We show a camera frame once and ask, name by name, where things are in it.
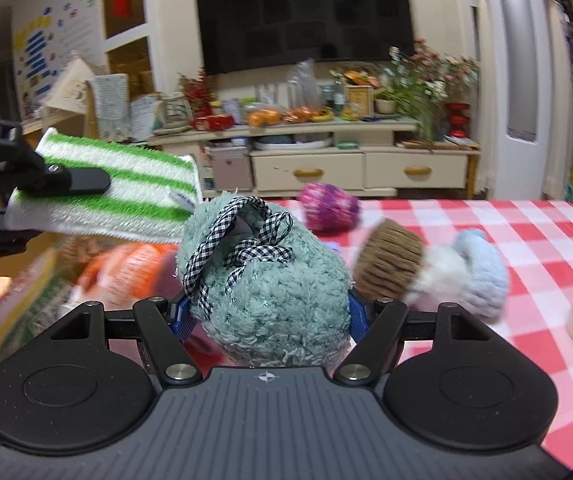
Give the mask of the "green white striped cloth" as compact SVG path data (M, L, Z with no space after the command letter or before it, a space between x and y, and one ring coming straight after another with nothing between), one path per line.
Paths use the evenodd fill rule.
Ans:
M198 164L175 156L47 130L37 153L68 170L93 168L108 174L102 194L34 197L14 190L4 215L13 231L103 235L156 244L178 244L184 223L203 201Z

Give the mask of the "orange tissue pack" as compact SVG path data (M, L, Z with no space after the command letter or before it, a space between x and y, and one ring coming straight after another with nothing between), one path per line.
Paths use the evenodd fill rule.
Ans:
M175 245L126 243L104 252L81 273L73 303L98 300L106 310L122 310L151 296L176 296L181 292L177 249Z

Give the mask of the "brown plush toy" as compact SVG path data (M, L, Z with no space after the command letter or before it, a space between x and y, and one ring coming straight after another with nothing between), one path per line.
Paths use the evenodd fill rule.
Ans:
M365 240L352 279L370 300L401 300L419 273L425 244L414 232L384 219Z

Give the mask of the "cardboard box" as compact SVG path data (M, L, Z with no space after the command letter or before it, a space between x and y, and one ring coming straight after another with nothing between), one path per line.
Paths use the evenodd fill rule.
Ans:
M0 362L62 316L72 284L60 249L60 242L44 249L0 297Z

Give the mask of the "cream TV cabinet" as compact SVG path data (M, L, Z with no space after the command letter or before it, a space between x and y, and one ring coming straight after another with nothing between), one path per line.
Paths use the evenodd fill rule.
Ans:
M394 196L400 190L475 192L478 146L423 141L410 118L374 122L303 122L266 128L236 126L211 132L188 128L155 131L146 141L168 154L191 155L200 185L214 196L212 154L245 152L251 191L262 197L294 197L309 183L326 183L362 197Z

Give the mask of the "red white checkered tablecloth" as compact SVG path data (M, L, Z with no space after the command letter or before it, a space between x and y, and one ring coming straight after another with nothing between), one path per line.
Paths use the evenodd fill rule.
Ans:
M552 377L559 410L544 445L573 467L573 342L565 328L573 304L573 206L546 200L366 200L357 225L324 234L324 243L354 262L372 229L387 218L430 245L449 244L460 231L479 229L501 252L511 290L495 329ZM63 273L72 288L94 258L125 244L41 235L24 254L0 258L0 297L55 242L61 243Z

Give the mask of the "grey storage box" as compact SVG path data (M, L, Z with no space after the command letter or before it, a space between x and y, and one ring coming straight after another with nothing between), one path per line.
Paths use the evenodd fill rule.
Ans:
M245 152L213 153L212 167L217 191L251 191L254 186L250 158Z

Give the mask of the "red vase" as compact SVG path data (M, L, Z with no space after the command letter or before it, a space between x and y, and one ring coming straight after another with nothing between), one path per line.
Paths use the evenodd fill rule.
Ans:
M449 125L449 136L459 139L466 138L467 126L471 120L466 113L471 108L471 105L462 102L449 102L445 104L445 107Z

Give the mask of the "bag of oranges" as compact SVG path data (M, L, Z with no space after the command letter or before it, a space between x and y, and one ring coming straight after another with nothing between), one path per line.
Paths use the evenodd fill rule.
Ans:
M247 125L251 128L265 128L277 125L284 110L277 104L251 103L244 108Z

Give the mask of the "flower bouquet in vase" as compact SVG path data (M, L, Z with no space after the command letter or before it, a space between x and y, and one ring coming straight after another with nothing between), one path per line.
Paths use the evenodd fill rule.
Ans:
M422 139L434 141L446 120L446 105L469 103L477 90L477 59L439 53L424 39L414 41L411 54L390 47L388 55L387 89L393 92L400 114L417 121Z

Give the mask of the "black flat television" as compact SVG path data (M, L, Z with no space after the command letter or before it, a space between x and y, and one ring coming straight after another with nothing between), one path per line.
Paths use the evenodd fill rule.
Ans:
M196 0L204 70L384 61L414 50L409 0Z

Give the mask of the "white standing air conditioner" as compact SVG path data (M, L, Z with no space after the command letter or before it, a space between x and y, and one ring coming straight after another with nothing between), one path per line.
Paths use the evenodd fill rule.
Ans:
M479 18L489 194L560 200L573 128L563 8L557 0L479 0Z

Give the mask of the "wooden picture frame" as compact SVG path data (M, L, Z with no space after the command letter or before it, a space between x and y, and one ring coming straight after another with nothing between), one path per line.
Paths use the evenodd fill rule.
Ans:
M373 88L371 86L348 86L345 94L347 105L358 117L373 115Z

